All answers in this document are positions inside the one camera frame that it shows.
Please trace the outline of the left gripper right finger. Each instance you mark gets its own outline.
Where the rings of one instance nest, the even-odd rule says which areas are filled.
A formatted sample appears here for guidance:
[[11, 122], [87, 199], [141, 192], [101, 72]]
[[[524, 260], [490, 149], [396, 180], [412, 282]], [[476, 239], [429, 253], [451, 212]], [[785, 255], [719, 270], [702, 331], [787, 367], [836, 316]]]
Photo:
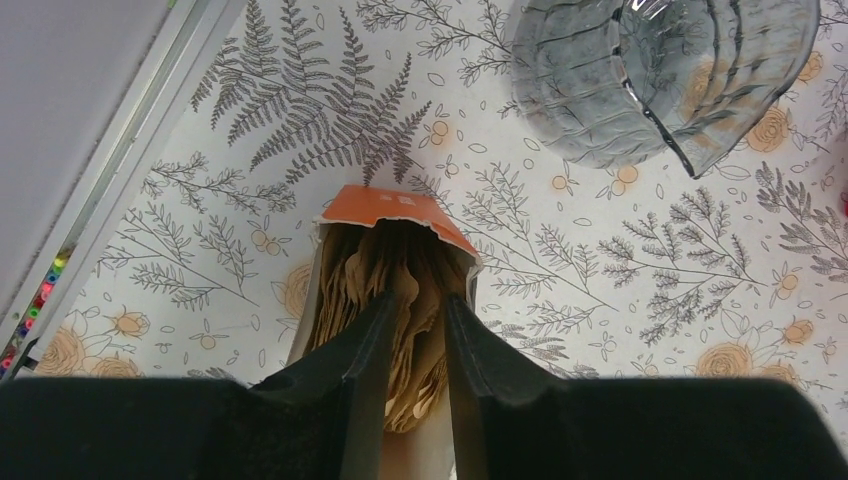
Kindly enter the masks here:
[[775, 379], [562, 379], [445, 303], [461, 479], [843, 479], [811, 403]]

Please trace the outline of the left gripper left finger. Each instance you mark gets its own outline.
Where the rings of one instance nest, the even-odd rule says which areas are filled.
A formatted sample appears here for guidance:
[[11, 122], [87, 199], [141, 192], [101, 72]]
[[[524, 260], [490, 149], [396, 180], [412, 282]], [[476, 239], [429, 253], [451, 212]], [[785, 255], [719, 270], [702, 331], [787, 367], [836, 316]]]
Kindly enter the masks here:
[[25, 377], [1, 388], [5, 479], [374, 479], [398, 302], [246, 387]]

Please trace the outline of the orange coffee filter box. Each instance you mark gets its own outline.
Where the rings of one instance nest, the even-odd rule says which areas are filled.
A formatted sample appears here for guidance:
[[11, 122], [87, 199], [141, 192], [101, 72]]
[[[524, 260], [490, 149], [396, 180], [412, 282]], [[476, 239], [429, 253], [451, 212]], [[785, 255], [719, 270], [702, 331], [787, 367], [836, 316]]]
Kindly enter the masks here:
[[[288, 360], [294, 363], [307, 355], [308, 337], [317, 309], [319, 259], [323, 242], [333, 224], [371, 228], [380, 220], [404, 220], [431, 229], [450, 245], [466, 270], [467, 305], [473, 305], [476, 277], [482, 261], [470, 242], [460, 233], [445, 208], [432, 197], [373, 187], [346, 185], [315, 220], [316, 250], [310, 266], [309, 284], [302, 303], [302, 315]], [[415, 429], [392, 433], [382, 426], [383, 442], [378, 469], [380, 479], [448, 479], [455, 472], [453, 438], [447, 385], [438, 405]]]

